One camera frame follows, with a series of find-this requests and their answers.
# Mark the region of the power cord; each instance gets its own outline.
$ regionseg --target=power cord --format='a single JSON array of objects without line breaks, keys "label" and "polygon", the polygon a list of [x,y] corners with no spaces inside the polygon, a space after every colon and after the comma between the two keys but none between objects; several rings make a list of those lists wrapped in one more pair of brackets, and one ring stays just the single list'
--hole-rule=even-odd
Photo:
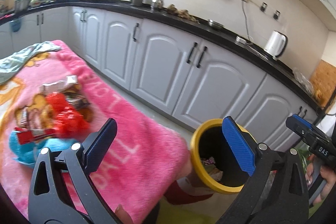
[{"label": "power cord", "polygon": [[246,26],[246,33],[247,33],[247,39],[249,41],[248,44],[252,44],[251,40],[250,40],[250,34],[249,34],[249,27],[247,25],[247,16],[246,16],[246,13],[245,13],[245,7],[244,7],[244,0],[241,0],[241,8],[243,9],[243,13],[244,13],[244,16],[245,16],[245,26]]}]

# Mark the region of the blue cloth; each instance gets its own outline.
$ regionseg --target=blue cloth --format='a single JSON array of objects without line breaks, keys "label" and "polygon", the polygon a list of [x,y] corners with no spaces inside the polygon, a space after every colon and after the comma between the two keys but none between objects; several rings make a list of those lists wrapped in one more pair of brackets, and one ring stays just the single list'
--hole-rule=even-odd
[{"label": "blue cloth", "polygon": [[6,83],[9,79],[15,76],[27,61],[35,55],[43,52],[57,52],[59,50],[61,50],[60,46],[56,46],[54,43],[46,41],[43,43],[36,43],[1,59],[0,85]]},{"label": "blue cloth", "polygon": [[48,147],[52,152],[68,149],[77,142],[75,139],[46,139],[38,143],[27,143],[20,145],[18,143],[17,131],[12,131],[9,135],[9,148],[17,156],[15,159],[23,165],[34,168],[37,156],[43,147]]}]

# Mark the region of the kettle handle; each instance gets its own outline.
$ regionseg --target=kettle handle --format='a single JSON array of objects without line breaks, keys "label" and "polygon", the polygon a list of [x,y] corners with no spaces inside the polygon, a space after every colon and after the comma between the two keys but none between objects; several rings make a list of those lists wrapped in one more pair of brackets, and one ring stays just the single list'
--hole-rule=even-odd
[{"label": "kettle handle", "polygon": [[284,43],[279,46],[279,48],[282,47],[282,49],[281,49],[281,51],[278,54],[275,55],[276,58],[282,56],[282,54],[284,53],[284,51],[285,51],[285,49],[287,47],[287,44],[288,44],[288,37],[286,35],[284,35],[283,33],[280,33],[280,32],[278,32],[278,33],[283,36],[283,38],[284,38],[283,42]]}]

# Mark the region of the green cloth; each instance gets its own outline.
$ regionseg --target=green cloth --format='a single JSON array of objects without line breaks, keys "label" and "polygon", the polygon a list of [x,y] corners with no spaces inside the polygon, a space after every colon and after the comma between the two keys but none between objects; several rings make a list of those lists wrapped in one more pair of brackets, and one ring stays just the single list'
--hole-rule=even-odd
[{"label": "green cloth", "polygon": [[165,198],[160,200],[160,211],[156,224],[215,224],[216,219],[196,214],[194,212],[174,206]]}]

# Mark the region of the yellow trash can rim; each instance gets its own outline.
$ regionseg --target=yellow trash can rim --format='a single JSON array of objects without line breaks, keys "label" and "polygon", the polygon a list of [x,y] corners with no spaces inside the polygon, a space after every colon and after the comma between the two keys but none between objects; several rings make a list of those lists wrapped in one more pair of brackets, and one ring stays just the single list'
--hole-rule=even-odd
[{"label": "yellow trash can rim", "polygon": [[[215,181],[203,167],[199,154],[199,143],[202,134],[210,128],[222,127],[222,123],[223,119],[211,119],[204,122],[199,126],[199,128],[196,129],[190,142],[191,162],[196,174],[206,186],[221,194],[238,194],[244,185],[239,187],[229,187]],[[240,125],[238,126],[242,131],[249,133],[245,128],[241,127]]]}]

